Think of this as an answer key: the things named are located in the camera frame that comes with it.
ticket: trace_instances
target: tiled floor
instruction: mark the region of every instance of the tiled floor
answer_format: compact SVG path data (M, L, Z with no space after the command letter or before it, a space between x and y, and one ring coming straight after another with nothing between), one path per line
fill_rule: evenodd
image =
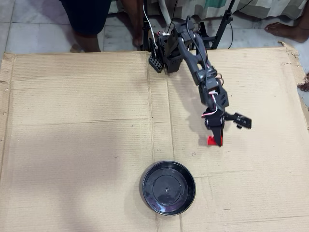
M309 41L300 44L264 31L264 27L269 23L281 21L291 25L293 21L284 17L257 20L233 15L233 18L232 48L280 46L277 41L282 40L299 50L300 61L305 72L309 72ZM155 32L167 31L168 27L162 17L153 17L150 21ZM209 35L216 34L220 22L220 19L205 21ZM132 45L131 31L132 27L125 13L110 16L104 30L98 35L101 50L137 50ZM231 28L227 26L219 48L230 46L231 34ZM0 0L0 58L4 52L17 54L69 52L73 43L69 20L60 1Z

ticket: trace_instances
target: black shorts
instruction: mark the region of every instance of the black shorts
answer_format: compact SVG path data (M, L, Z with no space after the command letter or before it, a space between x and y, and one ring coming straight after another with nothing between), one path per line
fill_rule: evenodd
M102 31L112 0L60 0L73 29L95 35Z

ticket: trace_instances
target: patterned fabric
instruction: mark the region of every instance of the patterned fabric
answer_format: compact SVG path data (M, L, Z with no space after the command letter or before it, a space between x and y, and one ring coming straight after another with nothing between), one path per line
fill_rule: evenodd
M112 0L110 13L121 11L120 0ZM165 0L172 17L176 0ZM301 16L307 0L253 0L241 12L257 18L286 15L291 19ZM250 0L236 0L232 12L244 7ZM198 15L201 19L223 16L231 0L178 0L175 17L186 19ZM158 0L147 0L149 15L160 14Z

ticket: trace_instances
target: black bowl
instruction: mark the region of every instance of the black bowl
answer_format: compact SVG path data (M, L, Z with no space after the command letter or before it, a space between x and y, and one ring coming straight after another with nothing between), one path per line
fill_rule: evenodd
M192 204L195 197L193 176L180 163L163 161L149 169L142 181L146 203L157 213L177 215Z

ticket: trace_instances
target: white wire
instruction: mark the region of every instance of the white wire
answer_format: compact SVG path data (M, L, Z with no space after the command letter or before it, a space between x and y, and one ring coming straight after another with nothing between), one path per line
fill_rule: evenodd
M212 92L209 92L209 93L211 94L212 99L213 99L214 103L216 104L216 99L215 99L215 97L214 97L214 94L218 94L218 93L215 92L215 91L212 91ZM210 112L210 113L207 113L207 114L203 114L201 117L208 116L208 115L213 115L213 114L216 113L217 111L218 111L218 107L217 107L217 105L216 105L216 110L215 110L215 111Z
M147 15L146 15L146 12L145 12L145 4L143 4L143 10L144 10L145 17L146 17L146 19L147 19L147 21L148 21L148 23L149 23L151 33L152 33L152 35L153 35L154 45L155 45L156 48L158 48L158 46L157 46L156 43L155 43L155 35L154 35L153 28L151 27L151 24L150 24L149 19L148 19Z

